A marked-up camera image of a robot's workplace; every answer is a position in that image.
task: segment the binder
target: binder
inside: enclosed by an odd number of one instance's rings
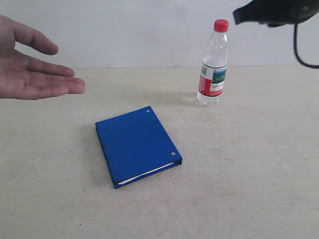
[[[95,123],[114,188],[182,164],[151,106]]]

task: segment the red label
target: red label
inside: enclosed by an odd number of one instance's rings
[[[219,96],[223,92],[223,89],[219,91],[210,91],[211,83],[212,80],[201,75],[199,80],[199,92],[205,96]]]

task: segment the plastic water bottle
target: plastic water bottle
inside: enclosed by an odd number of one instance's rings
[[[227,31],[227,20],[215,21],[214,32],[205,47],[197,93],[199,102],[205,106],[218,102],[223,92],[228,65]]]

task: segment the human hand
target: human hand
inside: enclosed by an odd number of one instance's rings
[[[72,69],[22,54],[15,42],[47,55],[58,52],[41,32],[0,15],[0,98],[37,100],[85,92]]]

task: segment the tabletop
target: tabletop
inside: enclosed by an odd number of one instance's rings
[[[0,104],[1,239],[315,239],[319,71],[76,70],[86,93]],[[114,189],[95,123],[151,106],[183,164]]]

